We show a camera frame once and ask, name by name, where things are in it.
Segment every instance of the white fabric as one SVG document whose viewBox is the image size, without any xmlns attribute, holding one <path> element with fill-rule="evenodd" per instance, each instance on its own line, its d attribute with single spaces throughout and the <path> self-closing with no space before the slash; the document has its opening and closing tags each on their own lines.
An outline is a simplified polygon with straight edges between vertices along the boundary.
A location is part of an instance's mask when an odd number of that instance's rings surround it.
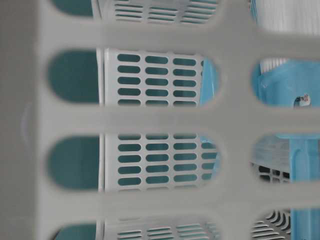
<svg viewBox="0 0 320 240">
<path fill-rule="evenodd" d="M 274 32 L 320 36 L 320 0 L 256 0 L 257 23 Z M 261 62 L 261 72 L 285 63 L 285 58 Z"/>
</svg>

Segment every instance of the small sticker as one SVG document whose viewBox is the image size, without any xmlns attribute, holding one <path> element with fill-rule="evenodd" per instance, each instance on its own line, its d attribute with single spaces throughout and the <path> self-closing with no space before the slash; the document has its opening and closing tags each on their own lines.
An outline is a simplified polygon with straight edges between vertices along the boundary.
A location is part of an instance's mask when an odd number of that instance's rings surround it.
<svg viewBox="0 0 320 240">
<path fill-rule="evenodd" d="M 301 107 L 309 107 L 311 105 L 311 98 L 308 94 L 304 94 L 303 96 L 298 96 L 294 100 L 293 107 L 301 108 Z"/>
</svg>

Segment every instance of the grey plastic frame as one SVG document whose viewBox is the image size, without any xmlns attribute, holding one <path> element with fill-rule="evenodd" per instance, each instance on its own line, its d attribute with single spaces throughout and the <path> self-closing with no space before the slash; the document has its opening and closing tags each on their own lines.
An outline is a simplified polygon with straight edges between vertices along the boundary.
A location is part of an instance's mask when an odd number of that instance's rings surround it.
<svg viewBox="0 0 320 240">
<path fill-rule="evenodd" d="M 212 218 L 223 240 L 249 240 L 261 214 L 320 206 L 319 182 L 263 183 L 249 164 L 262 135 L 320 132 L 318 109 L 267 107 L 250 85 L 252 67 L 261 58 L 320 59 L 318 37 L 259 29 L 246 0 L 222 1 L 214 19 L 193 28 L 72 17 L 49 0 L 4 0 L 0 16 L 1 239 L 47 240 L 63 225 L 195 214 Z M 47 80 L 50 60 L 70 48 L 202 54 L 219 67 L 220 92 L 201 108 L 70 104 L 53 94 Z M 133 129 L 205 133 L 222 155 L 220 174 L 206 187 L 166 194 L 66 191 L 48 177 L 47 155 L 58 140 Z M 26 138 L 24 131 L 30 133 Z"/>
</svg>

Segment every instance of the laundry basket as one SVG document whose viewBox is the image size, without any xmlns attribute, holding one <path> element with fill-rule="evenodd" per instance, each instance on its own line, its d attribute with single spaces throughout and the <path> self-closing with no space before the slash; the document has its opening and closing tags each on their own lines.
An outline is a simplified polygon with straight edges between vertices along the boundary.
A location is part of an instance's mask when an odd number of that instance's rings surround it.
<svg viewBox="0 0 320 240">
<path fill-rule="evenodd" d="M 90 222 L 97 240 L 288 240 L 290 213 L 275 209 L 320 203 L 316 182 L 268 185 L 249 169 L 289 182 L 286 169 L 250 164 L 252 147 L 273 131 L 316 131 L 320 116 L 259 104 L 252 66 L 273 55 L 316 59 L 318 39 L 259 30 L 247 0 L 93 0 L 96 20 L 63 14 L 50 0 L 5 2 L 4 239 L 46 240 Z M 48 84 L 52 61 L 69 49 L 96 50 L 100 106 L 67 102 Z M 217 95 L 208 59 L 221 74 Z M 93 135 L 100 193 L 61 187 L 50 176 L 51 151 Z"/>
</svg>

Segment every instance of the white plastic basket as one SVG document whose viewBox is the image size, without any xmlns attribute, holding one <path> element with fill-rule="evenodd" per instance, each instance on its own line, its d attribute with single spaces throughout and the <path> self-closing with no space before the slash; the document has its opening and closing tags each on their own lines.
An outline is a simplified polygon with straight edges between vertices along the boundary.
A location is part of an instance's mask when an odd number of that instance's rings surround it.
<svg viewBox="0 0 320 240">
<path fill-rule="evenodd" d="M 106 21 L 153 24 L 205 24 L 216 13 L 216 0 L 98 0 Z"/>
<path fill-rule="evenodd" d="M 205 24 L 215 15 L 218 7 L 217 1 L 214 0 L 93 0 L 92 4 L 93 9 L 99 10 L 94 12 L 95 17 L 104 21 L 134 21 L 145 24 L 187 26 Z M 174 52 L 129 51 L 112 48 L 97 49 L 99 102 L 101 105 L 131 104 L 175 107 L 180 105 L 177 103 L 182 103 L 182 105 L 199 106 L 204 59 L 198 54 L 185 55 Z M 176 60 L 180 62 L 193 61 L 194 64 L 179 64 Z M 195 75 L 178 76 L 175 74 L 175 70 L 194 71 Z M 177 79 L 194 82 L 194 85 L 189 87 L 176 85 Z M 153 91 L 155 94 L 148 94 L 148 91 Z M 193 92 L 194 96 L 176 96 L 177 91 Z M 202 186 L 217 171 L 217 149 L 208 140 L 197 134 L 183 136 L 183 134 L 168 133 L 100 135 L 99 191 L 174 190 L 180 187 Z M 196 147 L 178 150 L 175 149 L 175 144 L 195 144 Z M 119 147 L 122 145 L 137 145 L 138 150 L 119 151 Z M 149 145 L 167 145 L 168 149 L 147 150 Z M 194 154 L 196 157 L 192 160 L 175 160 L 176 155 L 183 154 Z M 202 157 L 203 154 L 214 154 L 214 157 L 205 159 Z M 147 159 L 152 155 L 165 155 L 168 156 L 168 160 L 150 162 Z M 140 160 L 130 162 L 129 158 L 140 158 Z M 148 168 L 163 166 L 167 167 L 167 170 L 148 172 Z M 195 166 L 195 168 L 177 171 L 176 166 L 182 168 Z M 271 169 L 269 173 L 266 173 L 260 171 L 259 165 L 253 163 L 252 166 L 258 176 L 262 178 L 267 176 L 270 182 L 287 182 L 288 180 L 283 177 L 282 172 L 277 175 L 278 170 Z M 128 169 L 129 173 L 121 173 L 124 169 Z M 187 178 L 183 181 L 176 181 L 176 177 L 179 176 L 187 176 Z M 159 178 L 161 180 L 157 183 L 149 183 L 150 179 Z M 124 180 L 131 181 L 131 183 L 120 184 Z M 290 229 L 287 228 L 288 226 L 290 228 L 289 219 L 290 213 L 285 212 L 284 215 L 282 211 L 274 211 L 273 214 L 256 223 L 252 229 L 252 239 L 266 240 L 271 239 L 270 236 L 272 239 L 290 239 Z M 186 235 L 179 230 L 181 221 L 185 226 L 191 226 Z M 212 231 L 211 225 L 208 225 L 209 222 L 204 217 L 198 217 L 194 220 L 193 216 L 167 219 L 163 217 L 139 218 L 120 221 L 117 224 L 112 223 L 111 226 L 107 222 L 100 221 L 97 223 L 96 239 L 220 239 L 218 230 L 214 227 L 214 231 Z"/>
</svg>

